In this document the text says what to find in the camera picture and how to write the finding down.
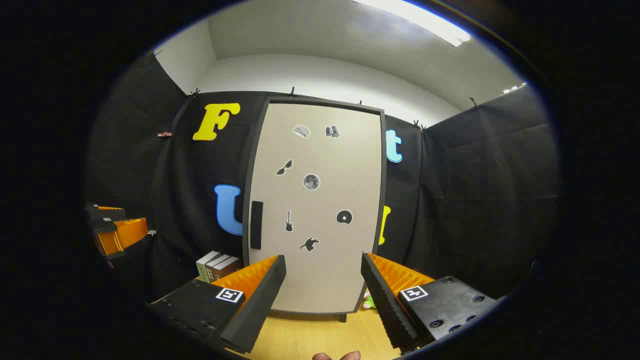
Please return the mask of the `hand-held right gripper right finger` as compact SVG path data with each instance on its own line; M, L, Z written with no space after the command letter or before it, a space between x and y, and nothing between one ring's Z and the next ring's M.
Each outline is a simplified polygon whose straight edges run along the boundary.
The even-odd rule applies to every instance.
M362 254L361 275L391 346L402 353L448 340L501 303L455 276L430 278L374 253Z

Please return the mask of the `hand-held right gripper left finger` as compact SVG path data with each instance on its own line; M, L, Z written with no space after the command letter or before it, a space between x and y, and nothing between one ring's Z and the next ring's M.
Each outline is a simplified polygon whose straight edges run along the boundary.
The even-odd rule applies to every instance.
M286 274L275 255L212 283L188 281L147 307L212 350L251 353Z

